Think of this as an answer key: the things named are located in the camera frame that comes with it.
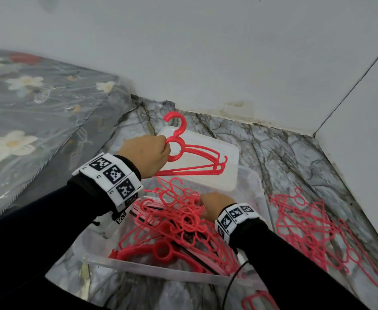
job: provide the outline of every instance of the wristband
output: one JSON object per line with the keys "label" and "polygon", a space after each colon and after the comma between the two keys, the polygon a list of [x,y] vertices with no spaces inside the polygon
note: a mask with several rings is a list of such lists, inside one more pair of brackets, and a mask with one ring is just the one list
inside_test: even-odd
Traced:
{"label": "wristband", "polygon": [[230,235],[235,228],[247,219],[265,219],[247,203],[235,203],[225,208],[215,221],[215,229],[219,236],[229,244]]}
{"label": "wristband", "polygon": [[91,178],[121,212],[131,205],[142,193],[143,186],[136,174],[119,158],[100,153],[92,160],[80,166],[73,176],[82,173]]}

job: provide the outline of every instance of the white wall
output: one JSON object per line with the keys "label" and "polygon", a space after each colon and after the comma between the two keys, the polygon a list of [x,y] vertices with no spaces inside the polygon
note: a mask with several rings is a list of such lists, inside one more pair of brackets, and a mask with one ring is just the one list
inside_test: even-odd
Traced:
{"label": "white wall", "polygon": [[378,0],[0,0],[0,48],[309,134],[378,56]]}
{"label": "white wall", "polygon": [[316,138],[378,232],[378,61]]}

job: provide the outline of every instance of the floral mattress cover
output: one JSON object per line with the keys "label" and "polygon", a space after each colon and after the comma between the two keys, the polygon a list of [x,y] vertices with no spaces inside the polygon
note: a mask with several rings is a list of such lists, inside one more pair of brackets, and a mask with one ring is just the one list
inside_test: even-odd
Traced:
{"label": "floral mattress cover", "polygon": [[64,185],[130,105],[118,76],[0,50],[0,215]]}

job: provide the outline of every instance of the left hand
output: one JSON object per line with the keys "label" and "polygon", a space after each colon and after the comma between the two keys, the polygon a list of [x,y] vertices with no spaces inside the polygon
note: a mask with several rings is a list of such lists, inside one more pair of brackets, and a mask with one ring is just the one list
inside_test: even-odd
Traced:
{"label": "left hand", "polygon": [[170,144],[166,144],[163,135],[144,135],[126,140],[118,155],[129,159],[140,172],[141,178],[156,175],[165,166],[170,155]]}

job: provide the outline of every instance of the black cable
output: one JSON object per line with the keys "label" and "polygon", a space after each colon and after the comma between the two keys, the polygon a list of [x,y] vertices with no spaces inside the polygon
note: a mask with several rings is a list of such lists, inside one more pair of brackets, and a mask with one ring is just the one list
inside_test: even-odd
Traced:
{"label": "black cable", "polygon": [[226,302],[226,297],[228,297],[229,288],[231,288],[232,282],[235,280],[235,277],[237,277],[239,271],[241,271],[241,269],[242,269],[247,263],[249,263],[249,260],[245,261],[245,262],[244,262],[244,263],[238,268],[238,270],[235,272],[235,274],[232,276],[231,280],[229,281],[228,287],[226,288],[225,295],[223,296],[222,310],[224,310],[225,302]]}

